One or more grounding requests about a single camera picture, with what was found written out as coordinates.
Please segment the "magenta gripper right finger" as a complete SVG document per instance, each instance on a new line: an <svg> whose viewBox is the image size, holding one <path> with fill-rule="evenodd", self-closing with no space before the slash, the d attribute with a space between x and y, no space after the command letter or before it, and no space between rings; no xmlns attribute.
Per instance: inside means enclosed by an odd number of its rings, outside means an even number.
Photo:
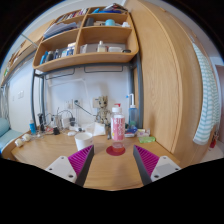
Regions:
<svg viewBox="0 0 224 224"><path fill-rule="evenodd" d="M151 175L159 161L159 157L153 154L152 152L137 145L133 146L133 155L143 185L150 184L152 182Z"/></svg>

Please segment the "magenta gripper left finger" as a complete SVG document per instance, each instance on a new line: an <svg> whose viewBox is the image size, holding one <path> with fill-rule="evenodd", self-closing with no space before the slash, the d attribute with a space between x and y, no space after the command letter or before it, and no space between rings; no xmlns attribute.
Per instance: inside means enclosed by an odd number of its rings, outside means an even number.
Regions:
<svg viewBox="0 0 224 224"><path fill-rule="evenodd" d="M77 175L75 181L77 185L84 185L93 156L94 146L90 145L68 157L68 160Z"/></svg>

